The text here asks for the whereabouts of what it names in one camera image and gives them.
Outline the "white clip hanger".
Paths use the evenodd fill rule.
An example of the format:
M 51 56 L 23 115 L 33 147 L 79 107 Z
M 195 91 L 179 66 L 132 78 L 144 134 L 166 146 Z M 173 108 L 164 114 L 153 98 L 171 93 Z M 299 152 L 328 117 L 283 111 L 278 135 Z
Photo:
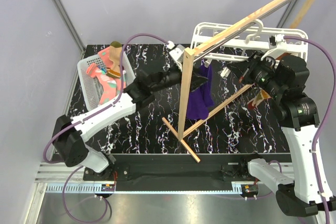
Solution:
M 196 49 L 193 73 L 199 72 L 199 60 L 204 59 L 208 66 L 212 60 L 226 62 L 240 62 L 246 60 L 246 51 L 260 51 L 266 53 L 269 47 L 269 37 L 284 34 L 295 38 L 307 39 L 308 35 L 300 29 L 269 28 L 259 19 L 246 27 L 234 32 L 228 39 L 219 40 L 210 45 L 212 39 L 218 38 L 232 25 L 202 22 L 196 25 L 191 41 L 191 49 Z M 287 42 L 288 54 L 308 60 L 308 44 L 305 42 Z

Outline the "striped beige sock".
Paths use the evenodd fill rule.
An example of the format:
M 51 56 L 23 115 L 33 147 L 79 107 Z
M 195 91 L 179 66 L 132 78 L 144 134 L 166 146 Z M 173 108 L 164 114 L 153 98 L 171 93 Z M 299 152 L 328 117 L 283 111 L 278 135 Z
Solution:
M 257 93 L 257 95 L 248 102 L 247 107 L 248 107 L 249 110 L 254 110 L 264 100 L 268 100 L 270 98 L 271 98 L 271 96 L 265 90 L 260 89 L 260 91 Z
M 118 41 L 113 41 L 109 46 L 108 59 L 111 61 L 111 66 L 108 67 L 107 75 L 114 78 L 121 78 L 122 71 L 120 71 L 120 55 L 122 51 L 122 44 Z

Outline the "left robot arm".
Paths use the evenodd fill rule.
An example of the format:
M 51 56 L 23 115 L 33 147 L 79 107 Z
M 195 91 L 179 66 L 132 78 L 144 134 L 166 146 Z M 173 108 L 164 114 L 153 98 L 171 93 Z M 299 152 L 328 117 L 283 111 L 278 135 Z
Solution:
M 118 97 L 87 113 L 70 118 L 60 116 L 55 123 L 52 145 L 67 167 L 84 166 L 103 180 L 113 175 L 113 160 L 86 142 L 113 122 L 134 114 L 155 100 L 154 94 L 182 81 L 179 68 L 147 74 L 140 71 Z

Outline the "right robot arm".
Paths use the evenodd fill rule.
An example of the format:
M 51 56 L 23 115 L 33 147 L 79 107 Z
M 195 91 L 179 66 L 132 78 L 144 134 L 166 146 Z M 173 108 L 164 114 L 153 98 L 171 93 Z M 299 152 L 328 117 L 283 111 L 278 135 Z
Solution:
M 287 216 L 308 217 L 335 211 L 335 196 L 326 180 L 319 143 L 314 141 L 320 120 L 315 102 L 305 93 L 309 76 L 304 59 L 286 55 L 276 62 L 270 56 L 254 53 L 245 61 L 230 62 L 226 67 L 242 84 L 255 84 L 271 97 L 270 107 L 288 142 L 294 177 L 284 175 L 257 154 L 238 167 L 244 180 L 253 177 L 263 182 L 276 196 Z

